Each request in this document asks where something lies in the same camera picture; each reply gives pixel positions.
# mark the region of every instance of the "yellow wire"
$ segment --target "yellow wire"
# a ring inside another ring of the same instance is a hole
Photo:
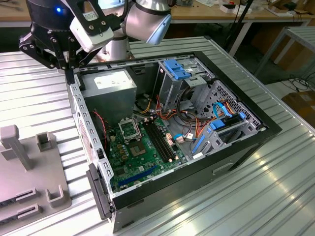
[[[150,104],[151,104],[151,99],[149,100],[149,104],[147,106],[147,109],[145,109],[144,111],[140,112],[141,114],[145,114],[146,112],[148,112],[149,108],[150,108]]]

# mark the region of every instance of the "ram slot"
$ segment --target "ram slot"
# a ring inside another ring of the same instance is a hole
[[[168,143],[162,137],[158,128],[154,123],[144,124],[144,129],[149,135],[154,147],[157,149],[164,163],[167,163],[169,159],[173,158],[173,152],[170,149]]]

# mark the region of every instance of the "green circuit board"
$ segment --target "green circuit board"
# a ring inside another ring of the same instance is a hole
[[[163,129],[164,133],[162,136],[165,136],[165,133],[168,131],[166,130],[163,121],[160,118],[157,118],[154,121],[154,124],[160,129]],[[140,141],[134,140],[134,142],[128,144],[124,142],[124,137],[119,128],[114,128],[108,132],[112,138],[115,136],[114,141],[112,140],[110,143],[109,155],[109,162],[114,171],[114,176],[111,178],[113,192],[119,192],[165,171],[182,166],[187,162],[184,154],[180,148],[176,146],[177,144],[175,144],[175,147],[173,146],[171,149],[174,151],[174,155],[177,156],[178,159],[164,163],[159,152],[149,138],[149,135],[144,128],[144,124],[138,122],[137,125],[141,132],[142,139]],[[121,185],[121,181],[150,170],[152,170],[152,172],[149,175]]]

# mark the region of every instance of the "black plastic latch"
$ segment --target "black plastic latch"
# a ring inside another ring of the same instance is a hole
[[[95,165],[90,164],[89,170],[86,173],[100,218],[102,220],[110,218],[112,216],[111,207],[109,205],[108,198],[104,193],[104,189],[101,184],[101,177],[99,176]]]

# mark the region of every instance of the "expansion slot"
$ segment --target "expansion slot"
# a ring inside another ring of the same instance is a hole
[[[132,177],[129,177],[129,178],[126,178],[122,181],[119,181],[118,184],[121,186],[121,185],[124,185],[124,184],[129,184],[131,182],[134,182],[136,181],[137,179],[140,179],[142,177],[145,177],[145,176],[148,176],[150,174],[152,174],[152,171],[156,168],[157,166],[153,166],[151,167],[150,169],[144,171],[144,172],[141,172],[139,174],[136,174],[135,176],[132,176]]]

